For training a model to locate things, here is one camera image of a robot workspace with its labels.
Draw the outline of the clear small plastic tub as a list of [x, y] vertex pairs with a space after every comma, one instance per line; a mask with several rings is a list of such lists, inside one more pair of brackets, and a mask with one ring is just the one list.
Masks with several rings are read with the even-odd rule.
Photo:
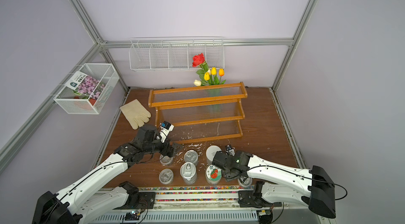
[[170, 166], [174, 162], [174, 157], [168, 157], [168, 156], [161, 155], [159, 161], [163, 166]]

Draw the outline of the tall white Ideal jar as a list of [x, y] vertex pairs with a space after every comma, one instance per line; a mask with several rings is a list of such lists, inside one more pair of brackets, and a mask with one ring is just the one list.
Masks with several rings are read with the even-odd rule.
[[214, 156], [217, 152], [221, 152], [221, 148], [219, 146], [209, 146], [206, 150], [206, 161], [208, 165], [212, 164]]

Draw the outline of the orange wooden glass shelf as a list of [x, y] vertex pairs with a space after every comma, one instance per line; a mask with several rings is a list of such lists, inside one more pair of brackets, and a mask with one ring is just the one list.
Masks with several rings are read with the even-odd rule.
[[[247, 98], [243, 82], [191, 88], [151, 90], [148, 105], [155, 108], [155, 124], [174, 125], [169, 138], [189, 144], [239, 138], [245, 118], [242, 100]], [[210, 113], [211, 104], [222, 104], [219, 113]]]

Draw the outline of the tomato label seed jar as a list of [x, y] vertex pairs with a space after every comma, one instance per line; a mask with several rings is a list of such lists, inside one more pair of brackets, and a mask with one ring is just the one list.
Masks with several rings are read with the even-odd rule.
[[222, 178], [221, 169], [214, 165], [208, 166], [205, 171], [205, 178], [210, 185], [218, 185]]

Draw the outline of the clear tub shelf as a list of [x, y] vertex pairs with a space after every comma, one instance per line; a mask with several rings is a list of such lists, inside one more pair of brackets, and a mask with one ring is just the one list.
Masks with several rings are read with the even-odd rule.
[[249, 188], [252, 185], [253, 179], [250, 177], [239, 177], [238, 184], [242, 188]]

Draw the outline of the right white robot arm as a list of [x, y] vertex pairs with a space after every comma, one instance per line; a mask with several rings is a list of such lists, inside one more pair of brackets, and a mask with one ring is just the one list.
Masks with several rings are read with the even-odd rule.
[[233, 155], [217, 151], [212, 164], [222, 171], [227, 182], [248, 178], [257, 181], [252, 191], [239, 191], [240, 207], [259, 209], [273, 207], [276, 203], [292, 203], [306, 206], [321, 217], [336, 218], [338, 184], [322, 167], [288, 167], [244, 151]]

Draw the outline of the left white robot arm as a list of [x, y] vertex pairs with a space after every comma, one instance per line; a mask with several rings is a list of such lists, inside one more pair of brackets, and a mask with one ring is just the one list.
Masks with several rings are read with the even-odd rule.
[[160, 128], [145, 124], [131, 142], [119, 146], [109, 157], [84, 177], [57, 193], [47, 191], [37, 201], [34, 224], [87, 224], [104, 213], [121, 207], [148, 208], [144, 193], [126, 181], [111, 192], [92, 199], [92, 196], [113, 178], [135, 164], [142, 164], [146, 155], [159, 153], [174, 157], [182, 145], [171, 143], [168, 135], [174, 129], [169, 122]]

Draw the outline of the purple flower seed packet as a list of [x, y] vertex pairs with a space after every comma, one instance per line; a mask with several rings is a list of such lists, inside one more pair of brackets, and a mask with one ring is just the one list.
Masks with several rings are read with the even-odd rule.
[[71, 89], [78, 97], [97, 100], [106, 84], [93, 76], [76, 71], [64, 86]]

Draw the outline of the cream work glove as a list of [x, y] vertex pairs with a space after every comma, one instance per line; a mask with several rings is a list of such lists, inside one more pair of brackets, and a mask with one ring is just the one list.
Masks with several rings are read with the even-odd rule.
[[151, 118], [151, 113], [138, 100], [121, 106], [120, 110], [134, 130], [144, 126]]

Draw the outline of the teal glass vase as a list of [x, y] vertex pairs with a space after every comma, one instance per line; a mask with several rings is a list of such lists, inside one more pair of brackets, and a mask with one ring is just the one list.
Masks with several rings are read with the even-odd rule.
[[219, 113], [222, 110], [222, 104], [211, 104], [209, 106], [210, 113]]

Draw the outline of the artificial flower bouquet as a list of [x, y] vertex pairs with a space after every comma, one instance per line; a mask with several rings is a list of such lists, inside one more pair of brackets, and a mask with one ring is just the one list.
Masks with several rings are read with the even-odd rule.
[[225, 70], [217, 69], [216, 67], [210, 68], [203, 53], [193, 57], [192, 67], [199, 68], [196, 71], [199, 79], [194, 80], [194, 86], [212, 86], [226, 83], [226, 80], [222, 79], [225, 75]]

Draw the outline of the metal base rail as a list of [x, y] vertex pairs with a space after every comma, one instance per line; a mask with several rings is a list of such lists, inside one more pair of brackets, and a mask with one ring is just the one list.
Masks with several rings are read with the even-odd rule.
[[143, 187], [151, 192], [152, 209], [140, 217], [130, 217], [132, 209], [111, 210], [96, 218], [95, 224], [257, 224], [259, 218], [271, 214], [272, 224], [334, 224], [307, 207], [293, 203], [277, 203], [262, 209], [242, 208], [238, 204], [238, 186], [214, 187]]

